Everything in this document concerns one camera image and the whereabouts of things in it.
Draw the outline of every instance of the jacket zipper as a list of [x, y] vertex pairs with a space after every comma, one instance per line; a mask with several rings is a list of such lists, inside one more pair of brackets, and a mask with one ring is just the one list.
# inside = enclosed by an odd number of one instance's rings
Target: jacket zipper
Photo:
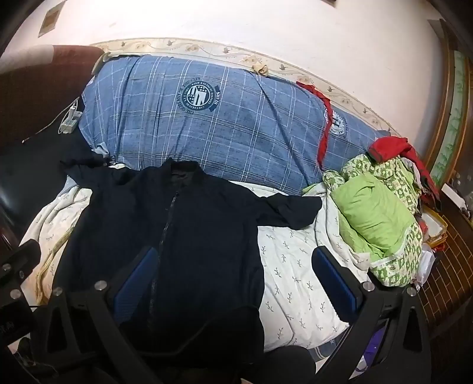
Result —
[[154, 333], [154, 295], [156, 292], [156, 282], [157, 282], [157, 274], [159, 270], [159, 265], [161, 263], [161, 255], [163, 253], [163, 248], [164, 248], [164, 241], [166, 239], [166, 233], [167, 229], [169, 227], [169, 224], [172, 221], [173, 218], [173, 212], [174, 212], [174, 203], [176, 201], [177, 196], [179, 196], [179, 191], [177, 191], [171, 201], [171, 205], [169, 206], [169, 212], [167, 213], [167, 221], [166, 225], [164, 226], [163, 233], [161, 234], [161, 240], [159, 241], [159, 248], [158, 248], [158, 266], [156, 268], [156, 276], [154, 277], [152, 283], [151, 283], [151, 291], [150, 291], [150, 297], [149, 297], [149, 308], [148, 308], [148, 331], [152, 335]]

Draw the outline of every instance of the blue plaid sofa cover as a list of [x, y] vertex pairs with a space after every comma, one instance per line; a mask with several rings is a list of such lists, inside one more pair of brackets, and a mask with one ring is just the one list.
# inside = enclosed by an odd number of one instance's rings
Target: blue plaid sofa cover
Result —
[[111, 59], [82, 97], [82, 135], [116, 162], [143, 169], [168, 157], [194, 160], [208, 174], [289, 194], [386, 135], [334, 108], [321, 170], [326, 109], [316, 96], [280, 78], [172, 57]]

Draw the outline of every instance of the white bed sheet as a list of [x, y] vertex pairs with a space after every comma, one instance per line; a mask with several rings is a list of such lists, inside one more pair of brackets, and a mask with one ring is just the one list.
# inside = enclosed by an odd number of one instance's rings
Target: white bed sheet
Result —
[[[279, 191], [249, 183], [237, 183], [258, 196]], [[360, 281], [367, 280], [360, 269], [360, 255], [353, 255], [338, 235], [338, 210], [323, 184], [309, 191], [323, 205], [313, 224], [299, 231], [290, 228], [258, 227], [258, 244], [264, 267], [265, 289], [260, 319], [265, 334], [265, 350], [284, 345], [317, 347], [347, 328], [337, 316], [311, 266], [312, 251], [325, 245], [336, 260], [348, 267]], [[44, 207], [22, 239], [39, 242], [42, 255], [38, 266], [23, 282], [28, 302], [36, 305], [49, 298], [54, 273], [82, 210], [89, 204], [91, 190], [72, 187]]]

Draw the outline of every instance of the black leather seat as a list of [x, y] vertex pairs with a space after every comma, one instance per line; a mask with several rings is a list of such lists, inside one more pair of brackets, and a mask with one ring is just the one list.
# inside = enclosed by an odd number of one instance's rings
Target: black leather seat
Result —
[[23, 144], [0, 153], [0, 216], [21, 240], [36, 214], [54, 200], [66, 181], [60, 160], [89, 156], [79, 129], [58, 134], [61, 119]]

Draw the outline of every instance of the wall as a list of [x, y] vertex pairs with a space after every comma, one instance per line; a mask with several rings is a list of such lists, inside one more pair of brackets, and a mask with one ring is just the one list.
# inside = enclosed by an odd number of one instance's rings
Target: wall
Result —
[[37, 37], [46, 0], [8, 52], [35, 44], [187, 37], [241, 46], [302, 67], [355, 96], [423, 153], [441, 92], [441, 51], [425, 0], [68, 0]]

